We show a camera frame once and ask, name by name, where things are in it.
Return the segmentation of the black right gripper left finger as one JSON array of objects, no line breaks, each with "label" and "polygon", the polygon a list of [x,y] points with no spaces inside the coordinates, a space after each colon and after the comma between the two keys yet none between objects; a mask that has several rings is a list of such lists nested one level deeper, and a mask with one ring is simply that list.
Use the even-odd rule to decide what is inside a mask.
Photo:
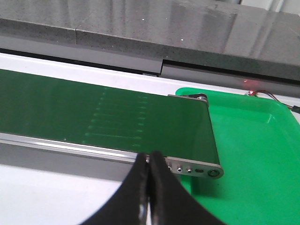
[{"label": "black right gripper left finger", "polygon": [[149,167],[146,154],[139,153],[121,186],[83,225],[144,225],[148,210]]}]

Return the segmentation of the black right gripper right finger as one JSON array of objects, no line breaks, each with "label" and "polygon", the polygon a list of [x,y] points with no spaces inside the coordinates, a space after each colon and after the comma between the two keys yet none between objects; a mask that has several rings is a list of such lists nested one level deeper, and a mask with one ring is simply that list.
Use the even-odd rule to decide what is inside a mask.
[{"label": "black right gripper right finger", "polygon": [[153,225],[223,225],[199,204],[168,168],[159,151],[150,153],[150,208]]}]

